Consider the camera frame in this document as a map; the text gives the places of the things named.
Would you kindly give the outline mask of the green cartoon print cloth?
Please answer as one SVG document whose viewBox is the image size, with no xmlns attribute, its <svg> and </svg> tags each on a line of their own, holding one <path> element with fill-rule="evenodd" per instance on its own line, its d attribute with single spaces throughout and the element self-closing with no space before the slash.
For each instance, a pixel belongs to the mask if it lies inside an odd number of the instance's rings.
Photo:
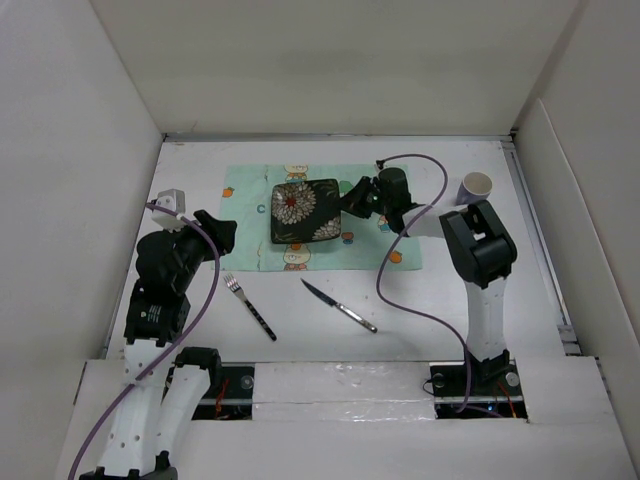
<svg viewBox="0 0 640 480">
<path fill-rule="evenodd" d="M 244 165 L 226 170 L 220 216 L 238 223 L 236 244 L 222 260 L 226 270 L 312 271 L 376 270 L 396 235 L 386 218 L 342 216 L 341 232 L 322 242 L 271 242 L 271 194 L 282 183 L 333 178 L 340 194 L 351 190 L 375 169 L 365 164 L 347 165 Z"/>
</svg>

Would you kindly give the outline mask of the steel fork black handle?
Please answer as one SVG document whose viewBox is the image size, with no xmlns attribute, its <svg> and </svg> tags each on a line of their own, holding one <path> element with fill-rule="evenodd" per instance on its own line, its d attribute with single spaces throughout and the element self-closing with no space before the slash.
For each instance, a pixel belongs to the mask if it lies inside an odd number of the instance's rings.
<svg viewBox="0 0 640 480">
<path fill-rule="evenodd" d="M 251 303 L 251 301 L 246 296 L 243 288 L 238 283 L 237 279 L 232 274 L 227 274 L 224 276 L 224 282 L 227 288 L 245 305 L 251 315 L 254 317 L 256 322 L 262 328 L 262 330 L 266 333 L 269 339 L 272 342 L 277 341 L 277 335 L 272 330 L 272 328 L 268 325 L 268 323 L 264 320 L 255 306 Z"/>
</svg>

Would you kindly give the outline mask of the black floral square plate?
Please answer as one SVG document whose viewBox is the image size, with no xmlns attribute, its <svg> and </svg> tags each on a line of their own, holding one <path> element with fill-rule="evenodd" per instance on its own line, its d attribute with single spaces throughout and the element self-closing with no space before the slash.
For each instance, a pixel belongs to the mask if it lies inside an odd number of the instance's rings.
<svg viewBox="0 0 640 480">
<path fill-rule="evenodd" d="M 272 244 L 328 241 L 342 233 L 340 191 L 336 179 L 275 185 L 271 192 Z"/>
</svg>

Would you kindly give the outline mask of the purple mug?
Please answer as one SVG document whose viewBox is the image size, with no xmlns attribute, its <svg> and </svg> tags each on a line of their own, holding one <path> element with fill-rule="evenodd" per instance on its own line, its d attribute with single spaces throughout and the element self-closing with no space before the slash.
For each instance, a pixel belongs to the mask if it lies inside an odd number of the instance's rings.
<svg viewBox="0 0 640 480">
<path fill-rule="evenodd" d="M 493 189 L 492 179 L 483 172 L 470 172 L 461 181 L 457 196 L 457 205 L 468 205 L 486 200 Z"/>
</svg>

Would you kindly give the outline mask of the steel knife patterned handle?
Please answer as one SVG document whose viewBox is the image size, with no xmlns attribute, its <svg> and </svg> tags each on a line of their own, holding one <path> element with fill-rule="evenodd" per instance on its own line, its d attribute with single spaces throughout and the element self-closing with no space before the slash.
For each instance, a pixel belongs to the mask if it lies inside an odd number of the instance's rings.
<svg viewBox="0 0 640 480">
<path fill-rule="evenodd" d="M 328 306 L 340 311 L 342 314 L 350 318 L 352 321 L 356 322 L 358 325 L 360 325 L 370 333 L 376 334 L 378 332 L 378 328 L 375 325 L 373 325 L 370 321 L 364 319 L 362 316 L 354 312 L 352 309 L 336 301 L 326 293 L 322 292 L 315 286 L 311 285 L 306 280 L 302 279 L 301 282 L 306 287 L 307 290 L 309 290 L 315 297 L 317 297 L 319 300 L 321 300 Z"/>
</svg>

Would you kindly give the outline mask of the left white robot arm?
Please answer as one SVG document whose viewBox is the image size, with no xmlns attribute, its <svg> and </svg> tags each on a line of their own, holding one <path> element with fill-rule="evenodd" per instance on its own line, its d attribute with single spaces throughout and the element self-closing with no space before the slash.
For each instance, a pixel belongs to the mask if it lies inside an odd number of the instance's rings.
<svg viewBox="0 0 640 480">
<path fill-rule="evenodd" d="M 235 246 L 236 222 L 198 210 L 192 219 L 153 206 L 179 225 L 142 237 L 124 330 L 123 388 L 83 441 L 71 479 L 175 479 L 177 449 L 200 400 L 222 387 L 219 353 L 181 344 L 205 314 L 189 315 L 187 289 L 205 262 Z M 80 462 L 102 425 L 112 423 L 96 467 Z"/>
</svg>

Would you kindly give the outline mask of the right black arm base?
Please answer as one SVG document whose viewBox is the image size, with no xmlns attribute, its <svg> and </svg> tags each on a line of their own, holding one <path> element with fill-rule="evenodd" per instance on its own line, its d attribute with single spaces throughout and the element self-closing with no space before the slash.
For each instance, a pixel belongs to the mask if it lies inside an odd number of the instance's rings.
<svg viewBox="0 0 640 480">
<path fill-rule="evenodd" d="M 422 384 L 432 396 L 438 420 L 528 419 L 517 367 L 512 362 L 494 378 L 472 378 L 467 390 L 466 367 L 460 362 L 434 362 Z"/>
</svg>

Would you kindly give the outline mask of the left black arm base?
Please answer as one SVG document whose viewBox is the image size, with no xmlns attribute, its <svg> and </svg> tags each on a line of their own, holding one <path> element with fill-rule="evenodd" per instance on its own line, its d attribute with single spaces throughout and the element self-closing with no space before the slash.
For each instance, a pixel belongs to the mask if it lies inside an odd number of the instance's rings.
<svg viewBox="0 0 640 480">
<path fill-rule="evenodd" d="M 209 388 L 193 414 L 193 420 L 243 421 L 253 416 L 255 386 L 253 364 L 222 366 L 220 379 Z"/>
</svg>

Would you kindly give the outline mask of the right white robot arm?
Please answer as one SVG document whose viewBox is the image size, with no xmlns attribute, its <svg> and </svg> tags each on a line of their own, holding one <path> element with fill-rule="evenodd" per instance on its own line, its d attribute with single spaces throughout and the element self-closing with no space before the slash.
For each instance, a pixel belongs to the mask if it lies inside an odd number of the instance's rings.
<svg viewBox="0 0 640 480">
<path fill-rule="evenodd" d="M 359 218 L 377 213 L 402 237 L 442 238 L 467 294 L 469 364 L 462 381 L 473 393 L 494 387 L 510 361 L 504 336 L 504 292 L 517 259 L 516 245 L 486 199 L 444 213 L 434 204 L 412 200 L 406 174 L 387 168 L 364 177 L 340 200 L 341 209 Z"/>
</svg>

